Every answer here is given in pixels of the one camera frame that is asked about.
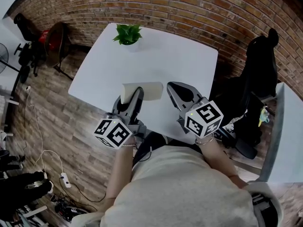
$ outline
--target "white cube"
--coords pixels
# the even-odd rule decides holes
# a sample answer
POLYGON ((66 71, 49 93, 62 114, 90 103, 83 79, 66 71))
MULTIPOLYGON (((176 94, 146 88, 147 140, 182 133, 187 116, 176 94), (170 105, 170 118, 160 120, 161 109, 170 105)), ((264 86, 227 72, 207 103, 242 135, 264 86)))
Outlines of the white cube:
POLYGON ((93 135, 105 146, 119 149, 133 133, 119 119, 101 119, 93 135))
POLYGON ((185 114, 185 128, 199 138, 216 131, 222 122, 223 114, 214 101, 210 101, 185 114))

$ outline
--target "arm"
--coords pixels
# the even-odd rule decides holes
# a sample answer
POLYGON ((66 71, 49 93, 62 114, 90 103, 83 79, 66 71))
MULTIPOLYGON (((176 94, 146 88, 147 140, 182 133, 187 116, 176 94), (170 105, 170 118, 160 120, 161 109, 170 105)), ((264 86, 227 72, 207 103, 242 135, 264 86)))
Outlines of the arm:
POLYGON ((248 185, 238 176, 237 170, 228 158, 228 156, 220 149, 217 141, 213 139, 206 145, 200 146, 205 162, 212 168, 226 175, 235 185, 243 188, 248 185))
MULTIPOLYGON (((133 144, 134 137, 131 137, 125 144, 133 144)), ((112 172, 108 181, 103 212, 113 206, 116 197, 121 190, 131 181, 133 168, 133 147, 121 147, 116 152, 112 172)))

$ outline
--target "potted plant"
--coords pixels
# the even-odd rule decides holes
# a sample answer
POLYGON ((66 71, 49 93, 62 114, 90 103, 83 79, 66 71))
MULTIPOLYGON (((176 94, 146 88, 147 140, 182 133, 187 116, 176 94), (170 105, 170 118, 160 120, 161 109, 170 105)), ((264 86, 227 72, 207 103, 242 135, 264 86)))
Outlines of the potted plant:
POLYGON ((140 25, 117 25, 118 34, 113 40, 120 44, 127 45, 129 51, 135 52, 138 49, 139 38, 142 38, 140 25))

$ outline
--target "green plant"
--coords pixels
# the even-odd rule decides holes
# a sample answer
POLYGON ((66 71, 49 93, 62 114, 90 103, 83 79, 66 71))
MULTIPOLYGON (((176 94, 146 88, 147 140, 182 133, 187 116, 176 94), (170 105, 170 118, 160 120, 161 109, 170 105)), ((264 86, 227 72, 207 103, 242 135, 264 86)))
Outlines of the green plant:
POLYGON ((120 44, 130 45, 142 38, 139 31, 141 30, 140 25, 117 25, 117 35, 113 40, 118 40, 120 44))

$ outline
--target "bracelet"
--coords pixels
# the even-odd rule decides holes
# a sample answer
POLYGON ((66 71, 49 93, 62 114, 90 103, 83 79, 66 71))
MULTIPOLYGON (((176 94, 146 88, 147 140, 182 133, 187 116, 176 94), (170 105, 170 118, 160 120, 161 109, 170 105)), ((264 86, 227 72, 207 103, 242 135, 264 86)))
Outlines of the bracelet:
POLYGON ((136 144, 123 145, 123 146, 132 146, 132 147, 137 147, 137 145, 136 145, 136 144))
POLYGON ((195 140, 195 144, 196 145, 199 145, 199 146, 203 146, 203 145, 206 145, 207 143, 209 143, 210 141, 212 141, 214 139, 214 134, 212 133, 212 138, 208 141, 198 141, 197 139, 195 140))

